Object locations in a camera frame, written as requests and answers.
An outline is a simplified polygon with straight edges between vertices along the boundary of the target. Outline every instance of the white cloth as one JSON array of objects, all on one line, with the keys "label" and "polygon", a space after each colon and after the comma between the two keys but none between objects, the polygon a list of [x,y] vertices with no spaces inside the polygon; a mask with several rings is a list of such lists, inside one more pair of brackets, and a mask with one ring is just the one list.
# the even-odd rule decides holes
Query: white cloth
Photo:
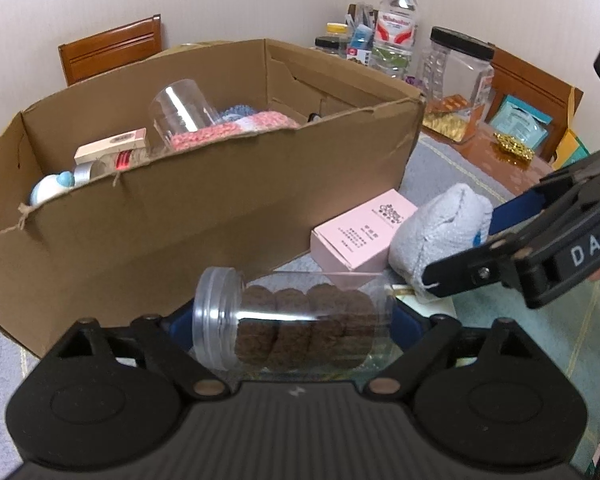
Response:
[{"label": "white cloth", "polygon": [[433,262],[483,243],[489,233],[493,206],[467,184],[455,184],[419,208],[396,231],[389,264],[416,291],[421,301],[432,300],[422,283]]}]

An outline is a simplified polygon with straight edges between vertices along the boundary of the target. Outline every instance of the black lid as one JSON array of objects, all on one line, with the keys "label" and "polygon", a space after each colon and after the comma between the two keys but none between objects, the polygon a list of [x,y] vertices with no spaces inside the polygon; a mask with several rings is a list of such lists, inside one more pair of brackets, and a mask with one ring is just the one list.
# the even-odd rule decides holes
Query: black lid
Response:
[{"label": "black lid", "polygon": [[431,41],[484,61],[491,61],[495,54],[491,45],[449,28],[433,27]]},{"label": "black lid", "polygon": [[340,40],[335,36],[318,36],[315,38],[315,46],[338,50],[340,48]]}]

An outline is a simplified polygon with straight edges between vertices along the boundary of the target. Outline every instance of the water bottle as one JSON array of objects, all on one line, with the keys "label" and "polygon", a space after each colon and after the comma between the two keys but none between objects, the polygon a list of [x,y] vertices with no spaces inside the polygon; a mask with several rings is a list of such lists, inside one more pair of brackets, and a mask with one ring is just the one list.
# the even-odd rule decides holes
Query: water bottle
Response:
[{"label": "water bottle", "polygon": [[418,28],[416,0],[382,0],[369,66],[404,79]]}]

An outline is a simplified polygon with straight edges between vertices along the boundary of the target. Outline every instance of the ribbed black surface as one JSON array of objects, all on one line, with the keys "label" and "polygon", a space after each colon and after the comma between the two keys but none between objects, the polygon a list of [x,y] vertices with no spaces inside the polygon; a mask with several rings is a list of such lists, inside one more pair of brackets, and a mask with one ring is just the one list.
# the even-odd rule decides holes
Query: ribbed black surface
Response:
[{"label": "ribbed black surface", "polygon": [[13,480],[577,480],[567,466],[522,475],[472,470],[425,443],[396,404],[349,383],[245,383],[229,400],[198,404],[167,444],[93,473],[27,464]]}]

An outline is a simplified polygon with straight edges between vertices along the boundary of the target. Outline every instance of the gold glitter object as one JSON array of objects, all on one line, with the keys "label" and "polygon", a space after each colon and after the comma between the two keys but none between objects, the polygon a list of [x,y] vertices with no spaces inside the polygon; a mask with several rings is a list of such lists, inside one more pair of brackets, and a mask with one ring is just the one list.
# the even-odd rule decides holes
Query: gold glitter object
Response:
[{"label": "gold glitter object", "polygon": [[465,120],[453,112],[427,112],[422,125],[455,142],[462,140],[468,126]]},{"label": "gold glitter object", "polygon": [[513,155],[524,160],[533,160],[535,155],[534,150],[526,147],[515,137],[506,134],[501,134],[500,132],[495,132],[493,135],[496,137],[500,149],[504,152],[512,153]]}]

